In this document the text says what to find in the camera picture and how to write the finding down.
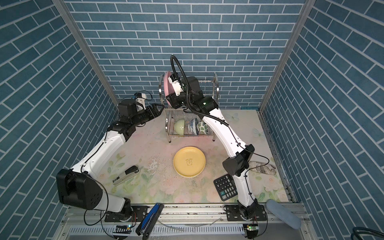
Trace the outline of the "pink plastic plate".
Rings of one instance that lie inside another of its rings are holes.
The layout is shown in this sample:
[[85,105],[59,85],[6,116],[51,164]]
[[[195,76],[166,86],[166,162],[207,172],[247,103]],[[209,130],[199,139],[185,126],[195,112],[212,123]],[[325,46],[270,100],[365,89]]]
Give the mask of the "pink plastic plate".
[[173,89],[173,85],[169,82],[169,77],[172,75],[172,72],[168,71],[165,73],[163,82],[164,82],[164,95],[168,105],[171,105],[167,99],[167,96],[173,94],[175,91]]

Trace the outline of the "yellow plastic plate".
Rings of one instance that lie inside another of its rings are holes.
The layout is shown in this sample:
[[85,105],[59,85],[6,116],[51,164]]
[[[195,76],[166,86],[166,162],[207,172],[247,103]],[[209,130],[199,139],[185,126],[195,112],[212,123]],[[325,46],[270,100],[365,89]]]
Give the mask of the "yellow plastic plate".
[[173,159],[175,171],[184,178],[194,178],[203,172],[206,166],[204,153],[196,147],[184,147],[178,150]]

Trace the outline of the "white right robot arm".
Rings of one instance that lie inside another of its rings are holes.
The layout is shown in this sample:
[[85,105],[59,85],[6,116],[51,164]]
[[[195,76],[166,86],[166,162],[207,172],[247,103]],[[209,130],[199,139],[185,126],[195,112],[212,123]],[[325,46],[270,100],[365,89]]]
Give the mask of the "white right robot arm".
[[217,102],[211,96],[204,96],[195,77],[178,77],[172,74],[168,77],[168,85],[173,89],[166,95],[171,106],[174,109],[186,107],[198,115],[224,145],[228,158],[223,161],[223,167],[233,176],[238,191],[239,211],[244,219],[252,219],[258,208],[258,201],[251,193],[248,174],[254,146],[247,145],[234,133]]

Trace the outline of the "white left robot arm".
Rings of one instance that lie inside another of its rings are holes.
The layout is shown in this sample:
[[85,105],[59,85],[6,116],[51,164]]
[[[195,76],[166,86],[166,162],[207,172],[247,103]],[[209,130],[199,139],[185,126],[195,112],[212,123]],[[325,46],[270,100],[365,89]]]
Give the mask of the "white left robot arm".
[[164,105],[124,99],[118,104],[119,119],[108,126],[100,142],[77,164],[57,173],[60,203],[85,210],[117,213],[124,221],[132,216],[131,201],[111,195],[97,177],[110,157],[133,135],[138,126],[159,117]]

